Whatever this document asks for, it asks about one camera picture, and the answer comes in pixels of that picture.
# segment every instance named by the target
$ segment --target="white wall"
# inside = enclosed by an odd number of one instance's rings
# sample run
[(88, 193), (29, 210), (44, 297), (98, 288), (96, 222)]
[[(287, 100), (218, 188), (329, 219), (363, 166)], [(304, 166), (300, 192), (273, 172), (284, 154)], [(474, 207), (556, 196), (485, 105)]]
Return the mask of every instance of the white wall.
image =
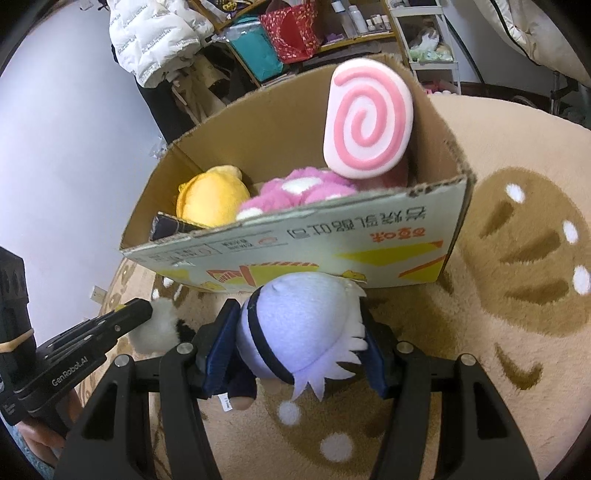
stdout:
[[(441, 0), (443, 11), (466, 44), (486, 83), (504, 85), (526, 92), (550, 95), (553, 73), (536, 66), (522, 54), (505, 44), (480, 13), (473, 0)], [(458, 57), (460, 78), (463, 82), (478, 82), (478, 77), (462, 53), (453, 43)]]
[(160, 131), (111, 55), (109, 13), (74, 3), (0, 77), (0, 245), (25, 260), (40, 344), (93, 317)]

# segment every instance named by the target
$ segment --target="person's hand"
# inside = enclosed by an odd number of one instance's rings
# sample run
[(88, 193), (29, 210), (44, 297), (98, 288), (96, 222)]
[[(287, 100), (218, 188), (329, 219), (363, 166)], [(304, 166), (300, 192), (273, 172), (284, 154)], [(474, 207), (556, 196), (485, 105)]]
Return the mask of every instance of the person's hand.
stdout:
[[(82, 404), (78, 395), (71, 390), (67, 397), (67, 412), (72, 421), (76, 421), (82, 412)], [(55, 467), (58, 457), (52, 449), (62, 449), (66, 444), (65, 438), (51, 430), (41, 421), (28, 418), (16, 425), (18, 431), (31, 451), (45, 463)]]

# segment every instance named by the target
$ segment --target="white polka dots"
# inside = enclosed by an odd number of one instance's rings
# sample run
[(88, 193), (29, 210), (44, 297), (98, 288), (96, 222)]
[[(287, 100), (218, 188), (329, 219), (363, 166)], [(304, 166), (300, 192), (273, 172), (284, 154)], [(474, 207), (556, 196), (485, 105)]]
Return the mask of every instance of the white polka dots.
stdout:
[(525, 192), (519, 185), (510, 183), (505, 187), (505, 191), (514, 202), (523, 203), (525, 201)]
[(292, 401), (283, 401), (277, 409), (277, 415), (283, 425), (293, 427), (298, 425), (301, 419), (300, 408)]
[(262, 214), (263, 211), (260, 208), (251, 207), (239, 212), (238, 215), (236, 215), (236, 220), (246, 220), (247, 218), (258, 217)]
[(569, 222), (568, 220), (562, 222), (562, 231), (564, 232), (566, 241), (571, 245), (574, 245), (579, 241), (579, 232), (573, 222)]
[(586, 295), (591, 291), (589, 270), (582, 265), (574, 268), (573, 287), (579, 295)]
[(330, 462), (346, 462), (353, 456), (353, 440), (346, 433), (333, 433), (320, 442), (320, 453)]
[(174, 295), (173, 295), (173, 300), (174, 301), (177, 301), (178, 300), (178, 297), (180, 296), (180, 294), (181, 294), (182, 291), (183, 291), (183, 286), (182, 285), (179, 285), (178, 288), (177, 288), (177, 291), (174, 292)]
[(300, 195), (306, 190), (312, 188), (314, 185), (322, 183), (317, 177), (303, 177), (301, 179), (289, 180), (281, 185), (281, 190), (285, 192), (293, 193), (294, 195)]

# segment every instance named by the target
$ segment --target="cardboard box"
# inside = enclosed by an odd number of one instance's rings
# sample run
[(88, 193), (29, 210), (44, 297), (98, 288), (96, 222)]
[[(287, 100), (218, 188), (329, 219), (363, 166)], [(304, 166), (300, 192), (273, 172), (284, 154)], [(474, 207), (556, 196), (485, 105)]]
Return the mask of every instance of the cardboard box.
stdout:
[(122, 238), (129, 259), (204, 291), (253, 291), (295, 271), (320, 271), (395, 287), (435, 281), (464, 220), (474, 177), (445, 122), (412, 74), (393, 56), (414, 97), (407, 153), (416, 185), (363, 192), (221, 228), (148, 242), (159, 211), (174, 214), (178, 185), (218, 164), (254, 184), (294, 168), (324, 167), (330, 78), (326, 66), (264, 87), (170, 145)]

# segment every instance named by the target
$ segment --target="fluffy rug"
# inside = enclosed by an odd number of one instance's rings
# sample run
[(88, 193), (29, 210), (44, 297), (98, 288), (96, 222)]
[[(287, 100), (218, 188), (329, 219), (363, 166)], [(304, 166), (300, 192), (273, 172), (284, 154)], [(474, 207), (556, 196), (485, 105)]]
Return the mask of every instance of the fluffy rug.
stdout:
[[(369, 305), (396, 336), (429, 355), (475, 354), (514, 415), (542, 478), (567, 453), (591, 416), (591, 132), (500, 100), (436, 96), (479, 177), (456, 247), (438, 282), (369, 290)], [(134, 297), (169, 297), (197, 328), (225, 296), (203, 294), (124, 261), (103, 311)], [(131, 353), (125, 338), (79, 387), (86, 401), (108, 364)], [(291, 387), (262, 390), (246, 412), (200, 401), (225, 480), (365, 480), (390, 404), (361, 374), (330, 383), (320, 403)], [(421, 478), (433, 477), (437, 408)], [(170, 479), (152, 396), (158, 476)]]

